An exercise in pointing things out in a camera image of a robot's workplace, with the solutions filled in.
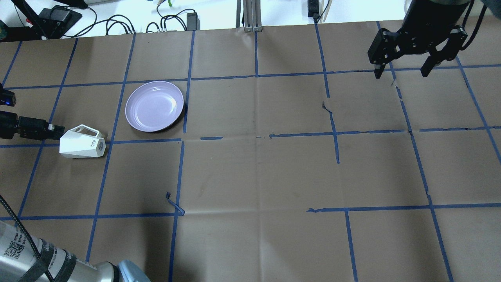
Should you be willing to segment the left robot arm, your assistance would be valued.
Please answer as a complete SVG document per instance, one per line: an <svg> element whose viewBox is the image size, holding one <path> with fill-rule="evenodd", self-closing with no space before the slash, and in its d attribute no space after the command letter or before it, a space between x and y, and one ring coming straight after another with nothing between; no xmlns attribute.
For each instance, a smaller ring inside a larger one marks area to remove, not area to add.
<svg viewBox="0 0 501 282"><path fill-rule="evenodd" d="M86 125L70 130L43 119L1 112L1 138L15 134L24 139L58 140L59 152L66 158L104 155L106 143L100 131ZM148 282L149 277L132 261L117 265L108 261L93 265L68 250L31 236L5 198L1 204L15 226L1 223L2 282Z"/></svg>

